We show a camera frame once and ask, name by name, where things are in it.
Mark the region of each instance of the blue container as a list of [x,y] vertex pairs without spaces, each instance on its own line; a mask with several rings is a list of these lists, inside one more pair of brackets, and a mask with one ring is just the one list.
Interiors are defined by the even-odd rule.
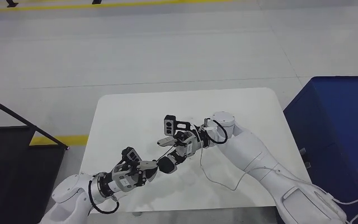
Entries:
[[[284,110],[312,183],[342,202],[358,199],[358,77],[314,77]],[[358,203],[340,205],[350,220]]]

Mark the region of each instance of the yellow stripe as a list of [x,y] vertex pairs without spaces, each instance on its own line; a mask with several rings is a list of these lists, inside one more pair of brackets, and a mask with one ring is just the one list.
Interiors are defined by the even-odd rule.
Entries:
[[[67,146],[85,146],[87,144],[88,135],[81,136],[55,136],[56,139],[60,140]],[[53,141],[49,140],[46,137],[34,137],[31,140],[30,145],[46,145],[46,144],[56,144]]]
[[129,6],[152,6],[158,4],[182,4],[182,3],[210,3],[210,2],[234,2],[235,0],[170,0],[153,2],[118,2],[108,4],[79,4],[70,6],[28,6],[15,8],[0,8],[0,11],[27,11],[27,10],[76,10],[85,8],[109,8],[109,7],[129,7]]

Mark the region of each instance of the table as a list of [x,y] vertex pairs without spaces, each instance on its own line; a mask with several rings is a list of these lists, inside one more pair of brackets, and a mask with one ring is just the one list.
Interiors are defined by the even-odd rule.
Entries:
[[[165,137],[163,119],[167,114],[200,125],[216,111],[232,113],[289,171],[310,181],[277,97],[268,88],[106,95],[98,101],[81,171],[109,172],[127,146],[135,148],[143,160],[157,159],[168,150],[157,145],[157,140]],[[125,197],[116,193],[122,197],[119,211],[275,205],[266,189],[248,175],[235,192],[209,182],[200,169],[199,158],[200,153],[196,153],[173,174],[158,172],[151,183],[130,191]],[[230,187],[243,174],[216,147],[204,150],[202,164],[212,179]],[[100,208],[109,211],[114,206],[113,201],[107,200]]]

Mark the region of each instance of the floor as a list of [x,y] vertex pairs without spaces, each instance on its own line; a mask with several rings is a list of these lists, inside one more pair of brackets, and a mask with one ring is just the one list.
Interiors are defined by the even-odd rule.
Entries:
[[[88,134],[106,94],[269,87],[358,74],[358,1],[259,0],[0,12],[0,102],[52,135]],[[0,125],[16,125],[0,114]],[[57,183],[79,172],[65,155]],[[275,223],[272,208],[90,216],[90,223]]]

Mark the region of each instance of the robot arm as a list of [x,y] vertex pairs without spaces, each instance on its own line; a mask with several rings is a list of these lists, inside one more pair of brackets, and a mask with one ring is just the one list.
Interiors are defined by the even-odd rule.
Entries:
[[[80,173],[62,181],[53,191],[56,204],[45,214],[43,224],[85,224],[90,211],[95,208],[100,213],[114,213],[119,203],[114,193],[129,192],[144,186],[156,176],[156,161],[142,161],[135,149],[127,147],[122,151],[122,160],[111,172],[96,175]],[[102,211],[97,205],[113,199],[117,207],[113,211]]]
[[195,127],[196,130],[188,130],[186,125],[185,132],[175,134],[177,123],[174,116],[164,120],[164,132],[171,137],[158,141],[158,144],[172,144],[176,150],[158,161],[161,171],[172,173],[177,169],[176,165],[195,151],[217,146],[237,168],[265,187],[285,223],[345,223],[346,214],[330,194],[290,173],[258,137],[240,127],[229,113],[215,113],[205,119],[204,125]]
[[[266,188],[285,223],[346,222],[346,214],[330,194],[290,173],[273,158],[260,139],[240,127],[229,113],[215,113],[200,127],[167,115],[164,133],[169,137],[159,140],[158,145],[175,149],[158,161],[142,161],[136,151],[128,147],[122,151],[122,160],[111,172],[93,176],[80,173],[66,178],[53,191],[56,204],[41,223],[84,224],[93,208],[104,214],[113,213],[119,206],[114,193],[129,192],[143,186],[147,180],[152,181],[158,168],[170,174],[196,151],[214,146]],[[110,198],[117,202],[113,211],[104,212],[96,206]]]

